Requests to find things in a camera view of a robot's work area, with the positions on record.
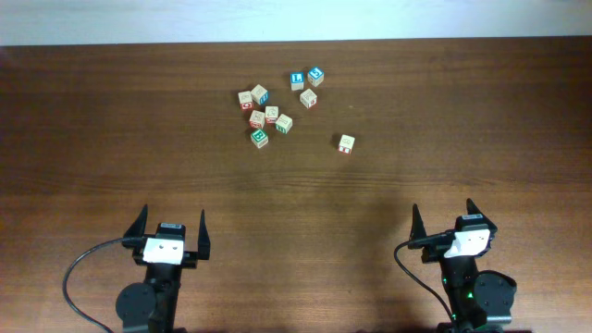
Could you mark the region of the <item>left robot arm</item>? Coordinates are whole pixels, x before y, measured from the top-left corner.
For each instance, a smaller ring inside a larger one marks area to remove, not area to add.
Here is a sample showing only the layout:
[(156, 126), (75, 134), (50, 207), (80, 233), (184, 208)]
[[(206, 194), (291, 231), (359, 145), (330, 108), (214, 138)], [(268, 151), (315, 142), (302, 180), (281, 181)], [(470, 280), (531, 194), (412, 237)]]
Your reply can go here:
[(185, 248), (184, 225), (160, 223), (154, 234), (147, 234), (147, 217), (144, 206), (124, 233), (122, 246), (132, 250), (133, 261), (146, 271), (142, 282), (128, 285), (117, 296), (117, 315), (126, 333), (186, 333), (186, 328), (175, 326), (181, 276), (210, 258), (205, 215), (200, 216), (196, 251)]

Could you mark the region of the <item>green B block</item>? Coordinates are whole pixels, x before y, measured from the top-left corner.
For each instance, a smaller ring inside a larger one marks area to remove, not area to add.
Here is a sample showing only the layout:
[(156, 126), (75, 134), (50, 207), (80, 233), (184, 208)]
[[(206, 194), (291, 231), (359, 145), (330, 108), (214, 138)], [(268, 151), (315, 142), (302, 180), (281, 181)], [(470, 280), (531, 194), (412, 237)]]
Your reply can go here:
[(268, 135), (262, 129), (256, 129), (254, 132), (252, 132), (251, 140), (258, 149), (261, 149), (269, 142)]

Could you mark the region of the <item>green sided letter block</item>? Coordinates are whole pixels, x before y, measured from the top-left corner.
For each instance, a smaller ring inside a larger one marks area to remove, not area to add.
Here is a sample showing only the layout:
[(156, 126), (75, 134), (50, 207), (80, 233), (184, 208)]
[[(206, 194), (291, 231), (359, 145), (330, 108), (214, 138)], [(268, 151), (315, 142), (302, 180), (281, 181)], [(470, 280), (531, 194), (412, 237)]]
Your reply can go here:
[(276, 129), (283, 133), (287, 134), (290, 129), (292, 128), (293, 120), (291, 117), (287, 116), (286, 114), (281, 114), (275, 123)]

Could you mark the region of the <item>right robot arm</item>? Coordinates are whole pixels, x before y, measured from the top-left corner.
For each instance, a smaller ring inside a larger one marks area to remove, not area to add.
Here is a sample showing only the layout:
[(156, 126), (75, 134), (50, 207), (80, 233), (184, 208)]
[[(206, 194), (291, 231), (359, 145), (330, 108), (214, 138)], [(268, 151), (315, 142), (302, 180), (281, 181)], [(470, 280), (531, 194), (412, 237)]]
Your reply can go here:
[(420, 249), (424, 264), (440, 266), (450, 321), (438, 324), (438, 332), (501, 332), (512, 321), (517, 283), (500, 272), (477, 268), (476, 260), (491, 249), (498, 228), (470, 199), (466, 210), (454, 228), (429, 236), (414, 205), (408, 248)]

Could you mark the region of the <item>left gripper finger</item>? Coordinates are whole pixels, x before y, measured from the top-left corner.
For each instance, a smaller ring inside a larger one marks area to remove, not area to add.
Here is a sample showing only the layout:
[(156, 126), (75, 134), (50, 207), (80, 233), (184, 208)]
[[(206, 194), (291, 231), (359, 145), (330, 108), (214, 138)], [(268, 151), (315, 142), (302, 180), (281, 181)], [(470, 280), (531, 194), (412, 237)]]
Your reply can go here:
[(205, 223), (205, 211), (202, 210), (200, 216), (199, 233), (198, 233), (198, 259), (208, 260), (210, 258), (211, 241), (209, 238), (207, 226)]
[(147, 217), (148, 205), (145, 204), (142, 207), (142, 210), (140, 211), (138, 217), (129, 226), (129, 228), (123, 235), (124, 240), (122, 241), (122, 246), (124, 248), (136, 248), (142, 244), (147, 223)]

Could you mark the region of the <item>red sided number block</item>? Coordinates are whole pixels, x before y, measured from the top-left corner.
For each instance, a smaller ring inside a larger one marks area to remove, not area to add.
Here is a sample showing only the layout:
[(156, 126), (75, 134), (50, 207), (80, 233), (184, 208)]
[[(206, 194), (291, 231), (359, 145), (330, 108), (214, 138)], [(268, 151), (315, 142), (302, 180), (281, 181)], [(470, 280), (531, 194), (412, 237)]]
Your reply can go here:
[(350, 154), (352, 152), (355, 138), (346, 134), (342, 134), (338, 144), (338, 150), (344, 154)]

